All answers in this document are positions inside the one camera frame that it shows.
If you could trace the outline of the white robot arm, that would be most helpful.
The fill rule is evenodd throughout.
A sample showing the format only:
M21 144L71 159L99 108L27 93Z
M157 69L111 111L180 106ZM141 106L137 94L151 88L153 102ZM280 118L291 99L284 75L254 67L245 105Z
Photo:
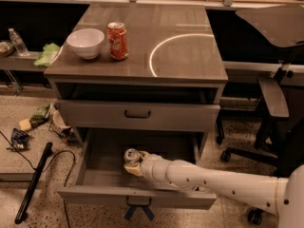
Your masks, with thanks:
M288 178L276 178L206 169L131 148L124 153L124 169L134 176L181 190L206 187L278 216L277 228L304 228L303 165Z

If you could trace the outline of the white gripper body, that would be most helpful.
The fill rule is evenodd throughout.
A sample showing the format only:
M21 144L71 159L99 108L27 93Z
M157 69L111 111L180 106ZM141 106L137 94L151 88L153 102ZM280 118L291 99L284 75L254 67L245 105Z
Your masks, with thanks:
M142 175L149 181L168 183L167 168L171 161L156 154L149 154L141 162Z

